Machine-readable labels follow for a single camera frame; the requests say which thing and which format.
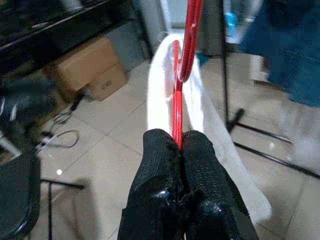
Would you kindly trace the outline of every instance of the red metal hook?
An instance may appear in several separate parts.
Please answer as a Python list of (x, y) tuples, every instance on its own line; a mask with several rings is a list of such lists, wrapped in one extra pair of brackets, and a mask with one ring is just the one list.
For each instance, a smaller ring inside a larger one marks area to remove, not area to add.
[(172, 99), (172, 137), (182, 150), (183, 98), (182, 88), (190, 77), (194, 63), (197, 34), (202, 13), (203, 0), (188, 0), (182, 58), (179, 59), (180, 43), (173, 42), (174, 87)]

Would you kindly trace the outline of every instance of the tile floor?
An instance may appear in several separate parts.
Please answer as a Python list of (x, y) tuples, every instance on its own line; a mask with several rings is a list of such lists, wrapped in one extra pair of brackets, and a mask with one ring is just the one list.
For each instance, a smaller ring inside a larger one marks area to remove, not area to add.
[[(142, 158), (146, 131), (148, 62), (129, 73), (129, 82), (103, 102), (83, 100), (57, 132), (75, 129), (80, 141), (70, 149), (40, 152), (42, 177), (84, 183), (84, 190), (53, 188), (54, 240), (116, 240), (121, 210)], [(277, 122), (282, 98), (275, 89), (252, 86), (248, 56), (228, 59), (230, 114), (244, 108), (241, 122), (280, 134)], [(221, 61), (201, 70), (204, 86), (223, 118)], [(244, 145), (286, 159), (285, 142), (236, 127), (232, 138)], [(238, 148), (238, 153), (273, 209), (272, 218), (256, 230), (261, 240), (320, 240), (320, 182), (315, 178)], [(41, 187), (40, 218), (32, 240), (48, 238), (47, 188)]]

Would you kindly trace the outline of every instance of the white floor tile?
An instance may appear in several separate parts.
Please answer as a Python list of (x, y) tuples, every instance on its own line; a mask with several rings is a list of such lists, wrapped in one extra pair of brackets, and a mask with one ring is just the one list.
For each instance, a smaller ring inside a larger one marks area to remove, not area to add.
[(277, 124), (282, 100), (287, 97), (287, 94), (280, 90), (240, 84), (230, 94), (230, 111), (235, 113), (239, 108), (243, 108), (248, 117)]
[(119, 228), (113, 232), (112, 236), (108, 240), (117, 240), (118, 232), (119, 232)]
[[(230, 66), (229, 68), (228, 89), (229, 92), (232, 93), (237, 88), (239, 79), (246, 78), (244, 75), (248, 78), (248, 73), (246, 73), (245, 68), (242, 68), (241, 66)], [(215, 59), (209, 60), (201, 68), (201, 77), (203, 87), (207, 90), (209, 97), (213, 100), (214, 106), (222, 109), (224, 107), (224, 84), (221, 63), (216, 62)]]
[(271, 219), (260, 224), (284, 237), (299, 200), (305, 176), (241, 148), (237, 148), (237, 151), (272, 207)]
[(308, 177), (286, 240), (320, 240), (320, 180)]
[(147, 130), (147, 106), (142, 104), (110, 133), (110, 136), (129, 148), (143, 153), (143, 135)]
[[(274, 124), (264, 121), (253, 119), (250, 117), (243, 117), (240, 123), (248, 126), (258, 128), (270, 133), (281, 134), (281, 131)], [(287, 160), (288, 154), (292, 151), (293, 146), (290, 143), (270, 137), (256, 131), (252, 131), (240, 126), (235, 126), (231, 132), (232, 140), (236, 143), (245, 145), (249, 148), (261, 151), (271, 156), (280, 158), (284, 161)]]
[(274, 235), (271, 231), (269, 231), (263, 226), (257, 225), (255, 227), (255, 231), (259, 237), (259, 240), (281, 240), (280, 237)]
[[(49, 130), (49, 126), (51, 125), (52, 121), (49, 121), (44, 129)], [(65, 171), (86, 151), (103, 138), (101, 133), (78, 119), (76, 116), (72, 116), (66, 124), (59, 127), (55, 134), (60, 134), (69, 130), (77, 130), (79, 133), (79, 140), (75, 146), (72, 148), (46, 147), (39, 152), (38, 156), (41, 159), (41, 176), (43, 178), (57, 178), (59, 174), (61, 174), (61, 171)], [(76, 136), (72, 132), (54, 139), (51, 144), (71, 145), (75, 140)]]
[(108, 239), (117, 229), (140, 162), (140, 155), (106, 136), (58, 178), (86, 184), (75, 197), (82, 239)]
[(108, 134), (146, 99), (145, 89), (127, 84), (104, 101), (85, 102), (74, 114), (104, 134)]
[(148, 75), (149, 75), (150, 61), (146, 60), (141, 65), (132, 69), (128, 73), (128, 83), (135, 85), (138, 88), (148, 88)]

